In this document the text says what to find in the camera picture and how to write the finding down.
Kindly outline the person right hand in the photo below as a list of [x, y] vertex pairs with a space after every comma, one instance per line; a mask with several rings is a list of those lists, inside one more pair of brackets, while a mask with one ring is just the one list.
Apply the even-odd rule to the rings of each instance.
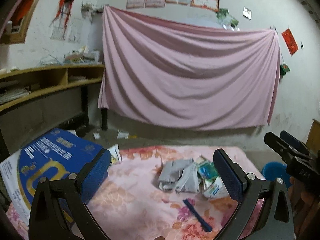
[[319, 203], [319, 198], [314, 194], [311, 194], [309, 191], [306, 191], [302, 182], [294, 177], [290, 177], [290, 183], [291, 186], [288, 189], [288, 194], [293, 208], [300, 200], [302, 200], [303, 203], [307, 204], [308, 206]]

